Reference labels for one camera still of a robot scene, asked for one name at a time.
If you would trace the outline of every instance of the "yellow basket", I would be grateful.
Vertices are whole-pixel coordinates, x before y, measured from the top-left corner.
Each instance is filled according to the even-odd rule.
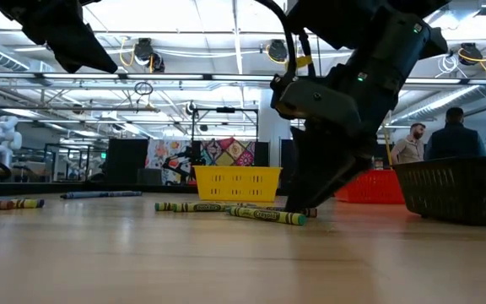
[[[193,166],[201,200],[273,202],[282,168]]]

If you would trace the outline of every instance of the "black basket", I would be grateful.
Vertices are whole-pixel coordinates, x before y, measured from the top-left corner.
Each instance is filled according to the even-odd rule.
[[[394,168],[411,212],[486,225],[486,157],[432,160]]]

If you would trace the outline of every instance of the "man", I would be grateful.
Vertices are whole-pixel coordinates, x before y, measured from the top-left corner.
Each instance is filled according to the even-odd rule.
[[[391,151],[393,165],[423,161],[424,146],[421,138],[425,134],[426,126],[417,122],[410,127],[410,134],[395,144]]]
[[[445,127],[434,132],[427,143],[425,160],[458,156],[486,156],[478,131],[465,128],[464,111],[452,107],[445,113]]]

